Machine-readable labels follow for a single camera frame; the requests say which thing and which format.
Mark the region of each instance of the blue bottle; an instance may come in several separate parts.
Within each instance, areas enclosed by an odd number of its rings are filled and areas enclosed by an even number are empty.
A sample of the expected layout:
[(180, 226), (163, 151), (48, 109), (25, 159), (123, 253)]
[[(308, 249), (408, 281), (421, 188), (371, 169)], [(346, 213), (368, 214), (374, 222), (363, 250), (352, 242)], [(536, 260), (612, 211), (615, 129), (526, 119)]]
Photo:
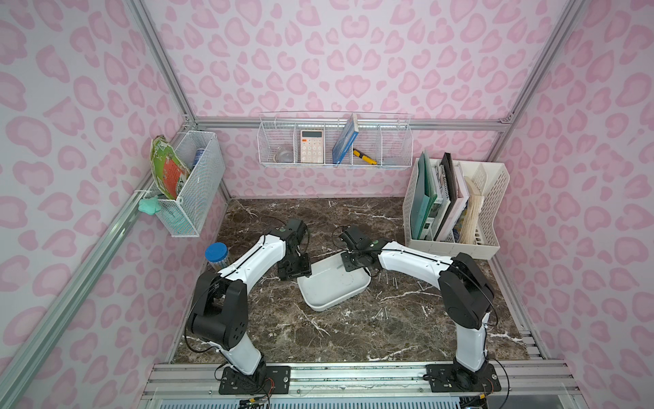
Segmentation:
[(206, 259), (216, 271), (221, 271), (231, 264), (229, 255), (230, 251), (225, 243), (213, 243), (205, 250)]

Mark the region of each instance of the white file organizer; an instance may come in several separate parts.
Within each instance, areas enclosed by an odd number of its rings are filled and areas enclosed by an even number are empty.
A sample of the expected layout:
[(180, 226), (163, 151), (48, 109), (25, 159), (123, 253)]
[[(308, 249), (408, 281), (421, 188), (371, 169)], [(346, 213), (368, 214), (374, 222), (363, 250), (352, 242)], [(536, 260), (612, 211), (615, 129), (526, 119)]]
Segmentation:
[[(430, 159), (431, 166), (436, 166), (440, 162), (439, 159)], [(483, 186), (478, 186), (482, 196), (484, 196), (484, 203), (481, 208), (481, 213), (479, 214), (479, 222), (475, 232), (477, 244), (455, 243), (452, 234), (449, 234), (447, 241), (411, 239), (411, 205), (413, 204), (415, 184), (418, 179), (418, 160), (416, 159), (409, 180), (409, 188), (407, 189), (404, 204), (402, 205), (402, 213), (404, 217), (404, 240), (406, 246), (435, 255), (456, 256), (459, 253), (466, 253), (472, 258), (490, 260), (497, 250), (500, 249), (500, 244), (493, 228), (493, 220), (495, 219), (495, 214), (497, 214), (497, 210), (500, 207), (500, 202), (504, 197), (506, 187), (509, 185), (509, 172), (506, 170), (505, 165), (500, 163), (469, 162), (465, 160), (455, 160), (453, 162), (455, 165), (461, 165), (461, 170), (463, 171), (464, 176), (472, 179), (475, 174), (477, 174), (478, 180), (474, 180), (474, 182), (478, 184), (483, 183)], [(484, 178), (479, 177), (483, 172), (477, 173), (479, 166), (482, 166), (483, 170), (486, 172), (485, 182)]]

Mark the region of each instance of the yellow utility knife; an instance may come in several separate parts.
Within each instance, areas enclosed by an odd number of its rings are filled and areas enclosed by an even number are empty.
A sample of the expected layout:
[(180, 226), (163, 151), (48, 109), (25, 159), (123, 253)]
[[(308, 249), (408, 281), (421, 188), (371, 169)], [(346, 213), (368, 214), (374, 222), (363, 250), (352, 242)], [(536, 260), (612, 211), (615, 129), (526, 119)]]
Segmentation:
[(361, 152), (361, 151), (358, 151), (358, 150), (356, 150), (356, 149), (353, 149), (353, 150), (352, 150), (352, 153), (353, 153), (356, 157), (365, 160), (366, 162), (368, 162), (368, 163), (371, 164), (371, 165), (376, 165), (376, 164), (377, 164), (377, 161), (376, 161), (376, 160), (374, 160), (373, 158), (371, 158), (370, 156), (368, 156), (367, 154), (365, 154), (365, 153), (363, 153), (363, 152)]

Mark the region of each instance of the book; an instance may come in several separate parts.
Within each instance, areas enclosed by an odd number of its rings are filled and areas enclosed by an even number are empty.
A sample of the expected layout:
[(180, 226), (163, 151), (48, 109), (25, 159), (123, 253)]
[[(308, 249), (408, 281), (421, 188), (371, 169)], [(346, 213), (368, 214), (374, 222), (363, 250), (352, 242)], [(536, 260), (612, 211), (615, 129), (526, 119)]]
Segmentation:
[(415, 195), (411, 205), (409, 223), (411, 223), (411, 239), (418, 240), (422, 232), (424, 215), (427, 212), (430, 197), (425, 192), (424, 155), (418, 159), (418, 179), (415, 185)]
[(481, 195), (477, 185), (469, 177), (466, 176), (465, 180), (468, 186), (468, 192), (470, 192), (470, 198), (468, 199), (468, 210), (460, 229), (460, 239), (458, 242), (462, 244), (476, 244), (475, 231), (477, 230), (481, 207), (484, 204), (484, 196)]
[(359, 122), (356, 114), (352, 114), (345, 123), (345, 127), (332, 148), (332, 163), (340, 164), (348, 152), (352, 151), (352, 144), (359, 134)]
[(434, 181), (434, 194), (437, 196), (434, 203), (429, 207), (427, 213), (427, 220), (422, 226), (422, 233), (420, 240), (433, 240), (436, 236), (436, 230), (440, 226), (439, 216), (445, 213), (445, 208), (449, 205), (449, 200), (446, 201), (445, 193), (443, 191), (443, 183), (440, 172), (440, 165), (431, 166), (429, 168)]
[(438, 166), (438, 177), (441, 185), (441, 192), (443, 194), (443, 203), (438, 208), (438, 212), (434, 217), (434, 223), (432, 227), (434, 232), (434, 240), (436, 239), (436, 234), (438, 233), (439, 227), (443, 224), (445, 212), (450, 205), (449, 193), (447, 191), (447, 181), (445, 180), (445, 166), (443, 166), (442, 163)]
[(166, 198), (175, 200), (191, 174), (190, 169), (177, 156), (165, 136), (159, 135), (150, 144), (150, 168), (154, 184)]
[(466, 208), (466, 205), (468, 204), (468, 197), (470, 196), (468, 194), (468, 188), (466, 187), (466, 181), (463, 178), (463, 170), (461, 167), (455, 166), (453, 173), (454, 178), (456, 179), (456, 202), (455, 204), (451, 205), (450, 212), (445, 218), (445, 222), (443, 222), (441, 231), (438, 234), (438, 241), (445, 241), (450, 232), (454, 230), (455, 224), (458, 222), (459, 218), (461, 217), (461, 213)]
[(466, 202), (465, 207), (461, 211), (461, 214), (459, 215), (458, 219), (454, 223), (454, 227), (452, 227), (452, 235), (454, 236), (454, 240), (457, 243), (459, 242), (459, 237), (461, 233), (461, 228), (463, 226), (463, 220), (466, 218), (466, 214), (468, 212), (468, 199), (470, 198), (470, 193), (468, 190), (468, 184), (466, 183), (466, 180), (463, 176), (463, 170), (459, 165), (455, 165), (455, 173), (456, 173), (456, 181), (458, 183), (459, 189), (461, 190), (463, 194), (463, 199)]
[(433, 218), (436, 212), (438, 211), (438, 207), (443, 203), (443, 196), (442, 193), (439, 191), (438, 185), (436, 183), (436, 178), (435, 178), (435, 168), (431, 165), (431, 161), (429, 159), (429, 155), (427, 151), (423, 151), (421, 158), (424, 158), (422, 161), (422, 164), (424, 165), (423, 168), (419, 168), (419, 171), (422, 170), (425, 174), (425, 179), (424, 179), (424, 189), (425, 189), (425, 194), (429, 196), (429, 202), (427, 204), (427, 209), (422, 216), (422, 224), (421, 224), (421, 230), (423, 230), (420, 234), (419, 239), (423, 240), (429, 230), (430, 223), (427, 223), (427, 219)]
[(445, 226), (445, 222), (449, 218), (449, 215), (452, 212), (452, 208), (456, 205), (456, 200), (458, 199), (457, 197), (458, 187), (456, 185), (456, 176), (454, 175), (454, 164), (452, 163), (452, 155), (450, 155), (448, 152), (445, 152), (443, 154), (443, 159), (441, 160), (441, 164), (443, 165), (445, 188), (447, 189), (447, 196), (449, 197), (450, 204), (449, 206), (447, 206), (447, 209), (445, 210), (445, 214), (443, 215), (444, 221), (440, 224), (438, 231), (436, 232), (437, 241), (443, 241), (449, 235), (451, 229), (444, 232), (443, 227)]

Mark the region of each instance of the blue book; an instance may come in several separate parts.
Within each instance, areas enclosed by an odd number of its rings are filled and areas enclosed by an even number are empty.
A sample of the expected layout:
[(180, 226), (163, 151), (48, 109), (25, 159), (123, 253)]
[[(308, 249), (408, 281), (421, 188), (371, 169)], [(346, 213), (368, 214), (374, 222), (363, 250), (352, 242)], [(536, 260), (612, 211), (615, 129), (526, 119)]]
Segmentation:
[(356, 114), (352, 114), (348, 119), (341, 135), (338, 137), (336, 144), (332, 148), (332, 163), (340, 164), (348, 152), (352, 151), (352, 144), (359, 134), (359, 123)]

